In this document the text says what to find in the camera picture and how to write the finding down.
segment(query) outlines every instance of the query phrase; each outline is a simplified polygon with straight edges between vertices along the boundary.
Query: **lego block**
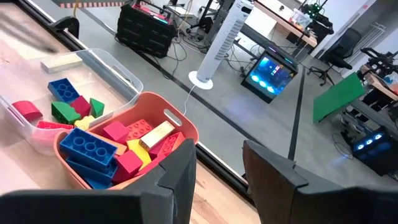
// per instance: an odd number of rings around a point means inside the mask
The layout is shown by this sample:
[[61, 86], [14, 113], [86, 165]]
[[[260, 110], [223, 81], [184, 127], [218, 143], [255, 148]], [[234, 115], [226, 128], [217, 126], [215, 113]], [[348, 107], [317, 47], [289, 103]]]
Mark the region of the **lego block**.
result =
[[139, 139], [152, 130], [152, 127], [144, 120], [141, 119], [134, 124], [127, 126], [129, 134], [127, 135], [127, 141]]
[[130, 150], [135, 152], [138, 158], [142, 161], [142, 166], [139, 170], [142, 170], [151, 162], [149, 153], [139, 145], [139, 139], [127, 141], [127, 146]]
[[115, 158], [117, 158], [118, 156], [123, 155], [123, 153], [125, 153], [126, 150], [127, 150], [127, 146], [125, 146], [125, 145], [123, 145], [123, 144], [117, 143], [117, 142], [115, 142], [115, 141], [112, 141], [112, 140], [107, 139], [107, 138], [105, 138], [105, 137], [102, 137], [102, 136], [100, 136], [100, 135], [91, 133], [91, 132], [89, 132], [89, 131], [88, 131], [87, 133], [89, 133], [90, 135], [93, 135], [93, 136], [95, 136], [95, 137], [97, 137], [97, 138], [99, 138], [99, 139], [101, 139], [101, 140], [103, 140], [103, 141], [106, 141], [107, 143], [109, 143], [109, 144], [111, 144], [111, 145], [116, 146], [118, 149], [117, 149], [116, 152], [114, 153], [114, 157], [115, 157]]
[[131, 150], [127, 150], [123, 155], [116, 158], [118, 170], [116, 171], [112, 181], [121, 183], [132, 178], [142, 166], [142, 161]]
[[158, 127], [154, 128], [152, 131], [148, 132], [139, 140], [140, 146], [145, 150], [150, 151], [156, 144], [161, 142], [167, 135], [169, 135], [174, 130], [174, 126], [168, 121], [164, 121]]
[[117, 147], [75, 128], [60, 143], [60, 150], [96, 170], [106, 170]]
[[76, 113], [80, 114], [82, 118], [90, 115], [91, 106], [83, 96], [79, 96], [77, 99], [71, 102], [70, 106], [73, 107]]
[[55, 122], [49, 122], [49, 121], [39, 121], [36, 124], [36, 128], [42, 128], [42, 129], [58, 129], [58, 128], [63, 128], [67, 130], [73, 129], [73, 125], [69, 124], [60, 124], [60, 123], [55, 123]]
[[90, 98], [90, 106], [90, 113], [91, 115], [93, 115], [93, 117], [97, 118], [99, 116], [102, 116], [102, 114], [104, 113], [105, 104], [99, 102], [98, 100]]
[[120, 144], [126, 143], [129, 130], [120, 121], [115, 121], [104, 128], [103, 136]]
[[110, 187], [113, 186], [112, 183], [109, 183], [108, 185], [107, 185], [107, 184], [102, 184], [102, 183], [100, 183], [100, 182], [97, 182], [97, 181], [95, 181], [95, 180], [91, 180], [91, 179], [89, 179], [89, 178], [84, 178], [84, 180], [86, 181], [86, 183], [87, 183], [92, 189], [95, 189], [95, 190], [105, 190], [105, 189], [108, 189], [108, 188], [110, 188]]
[[90, 122], [94, 121], [95, 118], [93, 116], [85, 116], [83, 119], [79, 121], [75, 121], [75, 127], [80, 128], [83, 131], [86, 131], [88, 129], [88, 125]]
[[51, 74], [83, 65], [83, 61], [77, 54], [66, 54], [44, 60], [40, 65], [45, 72]]
[[75, 109], [65, 102], [53, 102], [51, 104], [51, 114], [62, 124], [74, 124], [75, 121], [81, 118], [80, 114], [76, 113]]
[[49, 82], [47, 87], [57, 101], [71, 103], [79, 97], [79, 93], [75, 90], [67, 78]]
[[21, 100], [12, 104], [15, 109], [27, 120], [33, 121], [43, 117], [43, 114], [37, 107], [30, 101]]
[[170, 155], [170, 153], [172, 153], [174, 149], [178, 148], [184, 140], [185, 137], [181, 132], [168, 136], [163, 143], [160, 153], [163, 153], [166, 156]]
[[106, 169], [102, 171], [91, 168], [73, 156], [69, 156], [66, 162], [81, 177], [86, 177], [102, 184], [109, 184], [118, 169], [114, 158], [111, 159]]
[[134, 175], [133, 177], [138, 177], [140, 175], [144, 175], [146, 173], [148, 173], [149, 171], [151, 171], [155, 166], [157, 166], [164, 158], [166, 158], [165, 154], [159, 154], [158, 157], [156, 157], [156, 159], [154, 159], [152, 162], [150, 162], [148, 165], [145, 166], [145, 168], [143, 168], [142, 170], [140, 170], [136, 175]]
[[166, 139], [163, 139], [160, 143], [158, 143], [148, 152], [150, 159], [154, 160], [160, 154], [160, 150], [162, 149], [162, 146], [164, 145], [165, 141]]

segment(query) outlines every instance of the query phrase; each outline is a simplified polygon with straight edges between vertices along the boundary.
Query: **wooden table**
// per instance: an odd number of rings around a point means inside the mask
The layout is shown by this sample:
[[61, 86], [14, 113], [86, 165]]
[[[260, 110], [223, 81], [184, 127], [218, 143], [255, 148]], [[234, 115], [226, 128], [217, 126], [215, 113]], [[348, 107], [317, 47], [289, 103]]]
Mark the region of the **wooden table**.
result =
[[[369, 67], [362, 65], [360, 68], [360, 71], [362, 73], [365, 73], [369, 70]], [[392, 100], [397, 101], [398, 100], [398, 95], [396, 95], [394, 92], [390, 91], [389, 89], [387, 89], [386, 87], [384, 87], [380, 80], [376, 77], [376, 75], [373, 72], [368, 73], [365, 76], [366, 81], [368, 81], [368, 83], [370, 85], [372, 85], [374, 88], [377, 88], [378, 90], [380, 90], [382, 93], [384, 93], [385, 95], [387, 95], [388, 97], [390, 97]]]
[[[17, 6], [0, 3], [0, 11], [39, 34], [61, 53], [67, 48], [54, 39]], [[0, 64], [49, 56], [16, 40], [0, 30]], [[123, 101], [111, 104], [120, 105]], [[39, 154], [0, 114], [0, 195], [19, 189], [71, 189], [56, 157]], [[191, 223], [260, 223], [256, 209], [233, 189], [220, 181], [202, 163], [197, 162], [197, 179]]]
[[[276, 21], [276, 23], [280, 24], [283, 28], [287, 29], [291, 33], [295, 34], [297, 37], [301, 37], [302, 33], [297, 30], [291, 23], [288, 22], [288, 19], [290, 15], [287, 15], [285, 10], [287, 8], [285, 7], [284, 11], [279, 11], [281, 3], [277, 0], [258, 0], [254, 1], [254, 6], [258, 9], [260, 9], [262, 12], [267, 14], [267, 16], [271, 17], [273, 20]], [[316, 47], [318, 45], [317, 39], [314, 36], [309, 36], [307, 37], [304, 35], [302, 39], [311, 47]]]

